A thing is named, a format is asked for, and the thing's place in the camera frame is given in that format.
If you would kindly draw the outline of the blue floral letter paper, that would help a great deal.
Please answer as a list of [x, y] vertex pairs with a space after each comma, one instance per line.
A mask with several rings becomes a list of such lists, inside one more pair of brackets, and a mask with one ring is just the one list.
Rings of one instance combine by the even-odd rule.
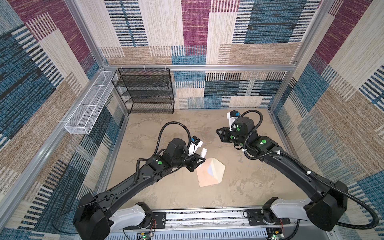
[[207, 172], [210, 176], [212, 176], [213, 178], [216, 178], [216, 169], [214, 165], [210, 164]]

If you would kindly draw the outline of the pink envelope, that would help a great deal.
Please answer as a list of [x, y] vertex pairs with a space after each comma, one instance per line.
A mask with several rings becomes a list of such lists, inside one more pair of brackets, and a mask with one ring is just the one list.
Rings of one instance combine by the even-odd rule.
[[199, 186], [207, 187], [220, 184], [223, 180], [226, 166], [216, 158], [209, 158], [196, 168]]

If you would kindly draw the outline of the white glue stick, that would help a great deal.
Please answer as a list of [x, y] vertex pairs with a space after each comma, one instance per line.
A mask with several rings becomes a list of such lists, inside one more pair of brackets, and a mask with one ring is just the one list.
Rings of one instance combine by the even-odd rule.
[[201, 156], [202, 158], [205, 158], [205, 156], [206, 156], [206, 154], [207, 154], [207, 151], [208, 151], [207, 149], [203, 148], [202, 151], [201, 151], [200, 156]]

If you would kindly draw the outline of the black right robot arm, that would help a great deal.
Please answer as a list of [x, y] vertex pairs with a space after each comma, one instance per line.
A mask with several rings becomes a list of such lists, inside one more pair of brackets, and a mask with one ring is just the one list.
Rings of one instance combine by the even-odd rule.
[[285, 152], [277, 142], [258, 135], [257, 125], [248, 117], [234, 117], [229, 127], [216, 132], [221, 142], [240, 147], [249, 160], [259, 160], [275, 168], [307, 195], [304, 200], [277, 197], [268, 200], [261, 211], [266, 224], [292, 218], [310, 221], [327, 232], [338, 225], [348, 207], [348, 188], [344, 183], [318, 175]]

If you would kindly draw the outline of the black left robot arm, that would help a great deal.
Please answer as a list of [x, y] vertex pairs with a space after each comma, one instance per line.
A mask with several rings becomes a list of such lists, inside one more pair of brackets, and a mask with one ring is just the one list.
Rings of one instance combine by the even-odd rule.
[[104, 240], [111, 229], [118, 226], [115, 212], [128, 200], [148, 186], [157, 183], [175, 170], [187, 168], [193, 172], [205, 162], [206, 150], [196, 151], [203, 145], [197, 137], [189, 144], [179, 138], [172, 139], [165, 150], [159, 150], [130, 177], [95, 196], [81, 197], [73, 218], [73, 225], [82, 240]]

